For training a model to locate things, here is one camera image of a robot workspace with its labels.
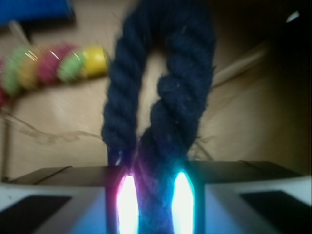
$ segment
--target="colorful beaded toy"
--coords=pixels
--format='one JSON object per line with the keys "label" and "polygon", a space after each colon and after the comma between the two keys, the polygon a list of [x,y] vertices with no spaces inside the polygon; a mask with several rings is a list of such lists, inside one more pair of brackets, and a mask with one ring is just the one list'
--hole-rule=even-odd
{"label": "colorful beaded toy", "polygon": [[23,90],[103,75],[109,61],[101,46],[20,46],[6,60],[0,60],[0,107]]}

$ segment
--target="led light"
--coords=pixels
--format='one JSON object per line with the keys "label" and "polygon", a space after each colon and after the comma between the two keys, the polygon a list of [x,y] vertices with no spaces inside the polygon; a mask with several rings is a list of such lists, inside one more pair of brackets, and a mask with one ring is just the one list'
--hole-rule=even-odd
{"label": "led light", "polygon": [[127,175],[117,194],[117,210],[119,215],[119,233],[137,234],[138,204],[137,192],[133,176]]}
{"label": "led light", "polygon": [[177,175],[172,200],[172,220],[175,234],[192,234],[194,224],[194,194],[184,172]]}

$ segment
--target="twisted rope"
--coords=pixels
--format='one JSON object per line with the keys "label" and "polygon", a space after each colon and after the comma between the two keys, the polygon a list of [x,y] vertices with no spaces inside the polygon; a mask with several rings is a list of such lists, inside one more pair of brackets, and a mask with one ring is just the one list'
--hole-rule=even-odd
{"label": "twisted rope", "polygon": [[169,73],[158,83],[161,99],[152,107],[134,165],[140,233],[173,232],[174,180],[196,138],[213,74],[215,38],[205,7],[192,0],[143,0],[124,22],[110,66],[102,129],[110,165],[133,161],[142,74],[159,37],[169,52]]}

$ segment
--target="dark blue rope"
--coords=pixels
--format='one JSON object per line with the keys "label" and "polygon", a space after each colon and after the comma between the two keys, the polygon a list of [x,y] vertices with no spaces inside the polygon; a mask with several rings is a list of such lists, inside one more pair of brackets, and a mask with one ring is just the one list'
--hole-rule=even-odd
{"label": "dark blue rope", "polygon": [[[169,74],[151,126],[137,147],[138,95],[148,52],[164,37]],[[140,233],[172,233],[171,200],[177,173],[187,160],[212,82],[215,38],[205,7],[193,0],[143,0],[126,19],[110,66],[103,140],[109,165],[134,165]]]}

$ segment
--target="white light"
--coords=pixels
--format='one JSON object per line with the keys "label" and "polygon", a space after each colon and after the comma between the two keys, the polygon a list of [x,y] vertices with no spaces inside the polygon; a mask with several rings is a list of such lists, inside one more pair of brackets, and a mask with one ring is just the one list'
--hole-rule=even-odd
{"label": "white light", "polygon": [[172,220],[175,234],[192,234],[194,225],[194,195],[184,172],[177,175],[172,200]]}
{"label": "white light", "polygon": [[293,21],[295,18],[298,18],[300,16],[298,11],[293,12],[290,16],[288,16],[286,23],[289,23]]}
{"label": "white light", "polygon": [[137,234],[138,204],[137,192],[133,176],[127,175],[117,194],[119,215],[119,233]]}

